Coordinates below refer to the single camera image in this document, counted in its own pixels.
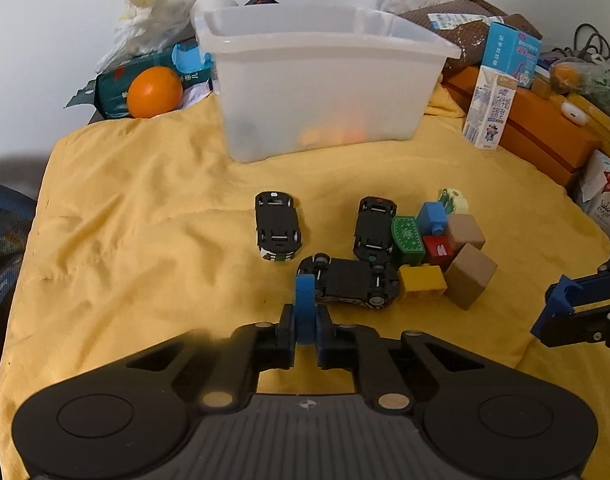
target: blue box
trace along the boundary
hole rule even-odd
[[[447,213],[440,202],[425,202],[416,217],[421,236],[440,236],[447,229]]]
[[[504,23],[492,23],[482,64],[517,78],[520,86],[529,88],[541,48],[542,43],[533,36]]]

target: blue gripper pad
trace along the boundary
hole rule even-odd
[[[296,343],[312,345],[316,339],[316,298],[314,275],[296,275],[294,317],[296,320]]]
[[[536,323],[531,327],[531,334],[540,336],[545,322],[553,317],[569,316],[574,313],[575,297],[582,291],[582,287],[566,276],[561,276],[558,284],[552,291],[545,308],[538,316]]]

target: red block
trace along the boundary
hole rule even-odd
[[[423,243],[426,252],[425,263],[447,270],[455,256],[447,236],[423,236]]]

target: milk carton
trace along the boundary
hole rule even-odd
[[[501,140],[518,81],[488,66],[480,67],[463,135],[477,148],[495,150]]]

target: orange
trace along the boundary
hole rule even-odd
[[[558,80],[558,86],[563,90],[578,90],[582,85],[582,75],[575,69],[575,63],[554,65],[551,76]]]
[[[183,98],[183,84],[176,72],[154,66],[141,72],[127,91],[127,109],[134,118],[149,119],[175,110]]]

